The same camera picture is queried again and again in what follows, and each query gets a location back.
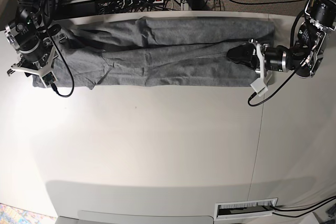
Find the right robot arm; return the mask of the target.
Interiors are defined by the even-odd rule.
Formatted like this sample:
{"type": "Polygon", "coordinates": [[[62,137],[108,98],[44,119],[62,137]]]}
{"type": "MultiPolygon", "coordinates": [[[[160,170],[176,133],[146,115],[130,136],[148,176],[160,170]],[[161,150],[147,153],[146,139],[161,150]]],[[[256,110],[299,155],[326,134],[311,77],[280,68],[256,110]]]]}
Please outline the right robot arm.
{"type": "Polygon", "coordinates": [[[57,36],[61,27],[53,23],[56,0],[17,0],[15,17],[5,26],[5,36],[18,56],[7,71],[38,77],[48,86],[57,81],[54,64],[61,57],[57,36]]]}

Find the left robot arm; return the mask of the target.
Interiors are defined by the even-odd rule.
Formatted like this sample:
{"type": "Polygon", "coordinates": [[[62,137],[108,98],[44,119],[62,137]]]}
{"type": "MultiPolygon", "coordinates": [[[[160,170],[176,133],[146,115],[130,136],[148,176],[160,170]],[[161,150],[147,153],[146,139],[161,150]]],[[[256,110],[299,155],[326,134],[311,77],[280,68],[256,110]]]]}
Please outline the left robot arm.
{"type": "Polygon", "coordinates": [[[307,0],[293,23],[288,48],[251,39],[229,50],[227,58],[257,73],[294,71],[302,78],[313,77],[323,59],[327,34],[335,31],[334,22],[335,0],[307,0]]]}

